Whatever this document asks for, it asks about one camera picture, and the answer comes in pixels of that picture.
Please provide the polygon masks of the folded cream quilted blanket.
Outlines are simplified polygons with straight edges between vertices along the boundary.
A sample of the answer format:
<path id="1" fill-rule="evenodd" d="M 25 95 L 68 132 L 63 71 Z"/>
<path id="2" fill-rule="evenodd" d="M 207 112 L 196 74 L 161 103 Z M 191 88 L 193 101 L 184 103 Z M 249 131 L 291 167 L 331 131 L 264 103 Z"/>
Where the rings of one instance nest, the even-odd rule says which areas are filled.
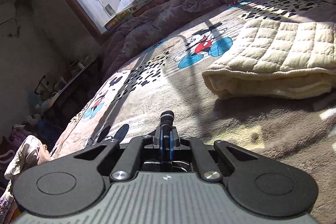
<path id="1" fill-rule="evenodd" d="M 335 88 L 335 23 L 249 20 L 202 76 L 221 100 L 328 93 Z"/>

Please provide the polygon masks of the stack of folded clothes left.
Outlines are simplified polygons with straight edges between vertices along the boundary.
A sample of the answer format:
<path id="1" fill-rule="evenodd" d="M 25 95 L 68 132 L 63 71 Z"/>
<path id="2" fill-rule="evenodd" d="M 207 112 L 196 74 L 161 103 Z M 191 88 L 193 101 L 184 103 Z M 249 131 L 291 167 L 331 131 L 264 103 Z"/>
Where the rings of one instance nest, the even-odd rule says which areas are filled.
<path id="1" fill-rule="evenodd" d="M 12 128 L 1 141 L 1 223 L 10 223 L 19 210 L 13 196 L 13 184 L 25 170 L 51 161 L 47 146 L 22 124 Z"/>

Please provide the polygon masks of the purple crumpled comforter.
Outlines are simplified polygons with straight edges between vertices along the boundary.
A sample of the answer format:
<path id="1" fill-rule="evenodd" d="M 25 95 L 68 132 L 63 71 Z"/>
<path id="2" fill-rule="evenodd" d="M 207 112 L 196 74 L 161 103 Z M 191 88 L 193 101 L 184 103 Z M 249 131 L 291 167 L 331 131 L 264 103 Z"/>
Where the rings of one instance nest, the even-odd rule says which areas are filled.
<path id="1" fill-rule="evenodd" d="M 104 44 L 103 79 L 187 23 L 237 0 L 169 0 L 116 28 Z"/>

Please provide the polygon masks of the navy white striped shirt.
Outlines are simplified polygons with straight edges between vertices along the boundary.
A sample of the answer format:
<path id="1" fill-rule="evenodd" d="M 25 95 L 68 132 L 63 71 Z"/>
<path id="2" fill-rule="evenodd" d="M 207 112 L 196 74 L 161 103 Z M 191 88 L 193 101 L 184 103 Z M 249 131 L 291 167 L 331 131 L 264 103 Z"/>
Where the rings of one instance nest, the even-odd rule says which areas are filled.
<path id="1" fill-rule="evenodd" d="M 159 125 L 162 126 L 164 133 L 164 145 L 165 145 L 165 157 L 159 157 L 159 151 L 157 152 L 158 157 L 146 160 L 141 170 L 148 172 L 188 172 L 190 171 L 190 164 L 181 160 L 174 160 L 169 156 L 169 138 L 170 132 L 173 127 L 174 113 L 171 110 L 164 111 L 160 116 Z M 155 131 L 150 133 L 153 137 L 153 148 L 154 148 L 154 134 Z"/>

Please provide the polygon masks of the Mickey Mouse fleece blanket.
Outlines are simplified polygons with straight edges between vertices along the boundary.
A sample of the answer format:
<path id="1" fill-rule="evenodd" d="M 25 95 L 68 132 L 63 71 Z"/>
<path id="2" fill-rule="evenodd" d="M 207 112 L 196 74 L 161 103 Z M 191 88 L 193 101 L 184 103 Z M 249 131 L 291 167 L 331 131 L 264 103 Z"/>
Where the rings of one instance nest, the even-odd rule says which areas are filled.
<path id="1" fill-rule="evenodd" d="M 189 23 L 107 73 L 52 156 L 123 125 L 129 142 L 166 110 L 183 137 L 225 140 L 311 174 L 312 214 L 335 223 L 335 5 L 242 0 Z"/>

